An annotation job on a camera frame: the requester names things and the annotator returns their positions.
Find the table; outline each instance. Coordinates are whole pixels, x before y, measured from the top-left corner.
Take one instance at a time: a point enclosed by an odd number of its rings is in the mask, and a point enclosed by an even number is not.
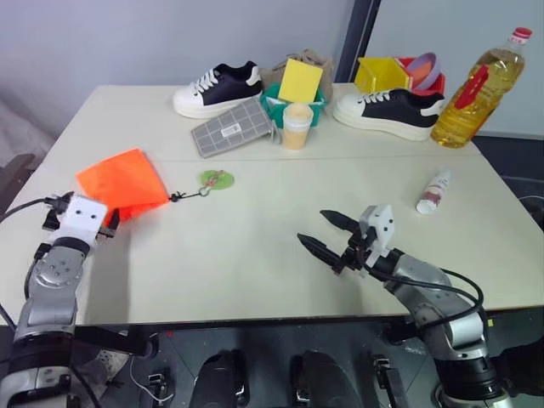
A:
[[[134,147],[169,192],[196,190],[207,169],[235,175],[232,188],[169,203],[102,242],[78,290],[79,324],[403,315],[378,281],[349,270],[335,276],[297,240],[301,232],[341,252],[349,235],[319,210],[358,218],[381,202],[393,205],[392,244],[476,281],[487,309],[544,304],[542,232],[473,144],[450,150],[363,132],[329,111],[303,150],[260,139],[201,159],[190,139],[201,121],[173,111],[174,90],[97,88],[15,200],[78,191],[77,172]],[[335,87],[336,96],[353,91]],[[450,188],[439,210],[422,216],[414,205],[440,167],[452,171]],[[45,214],[32,207],[0,225],[0,299],[14,318],[31,257],[47,236]]]

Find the white shoelace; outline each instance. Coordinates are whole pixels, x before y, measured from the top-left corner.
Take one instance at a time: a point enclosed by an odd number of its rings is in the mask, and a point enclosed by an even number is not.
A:
[[[215,72],[213,70],[208,71],[206,74],[201,76],[195,82],[191,82],[190,86],[193,90],[193,94],[201,94],[204,91],[207,91],[216,83],[219,83],[218,79],[215,77]]]
[[[384,100],[389,100],[389,91],[363,93],[361,95],[361,99],[359,99],[357,102],[362,103],[363,100],[366,104],[375,104],[376,102],[383,102]]]

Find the cooking oil bottle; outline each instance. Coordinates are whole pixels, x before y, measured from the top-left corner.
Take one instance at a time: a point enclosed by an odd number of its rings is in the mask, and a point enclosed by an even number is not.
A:
[[[442,111],[431,136],[446,147],[462,147],[478,132],[524,69],[522,48],[532,31],[518,27],[508,41],[482,55],[467,81]]]

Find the keychain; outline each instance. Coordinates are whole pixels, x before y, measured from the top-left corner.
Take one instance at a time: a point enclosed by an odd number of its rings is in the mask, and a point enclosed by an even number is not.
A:
[[[223,190],[229,188],[235,182],[235,178],[232,174],[223,170],[208,170],[201,174],[200,181],[202,187],[198,189],[198,192],[187,195],[187,193],[182,194],[179,193],[179,191],[176,191],[175,194],[170,195],[170,201],[176,202],[183,200],[184,198],[196,196],[206,197],[208,194],[210,194],[210,190]]]

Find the black and white sneaker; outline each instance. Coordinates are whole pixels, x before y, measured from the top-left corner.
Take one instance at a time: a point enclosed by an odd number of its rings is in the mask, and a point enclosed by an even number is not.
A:
[[[353,128],[381,130],[404,139],[425,140],[439,119],[444,95],[419,96],[406,89],[343,96],[332,115]]]
[[[220,64],[178,89],[173,96],[173,108],[183,116],[207,119],[262,92],[263,83],[254,62],[247,61],[240,68]]]

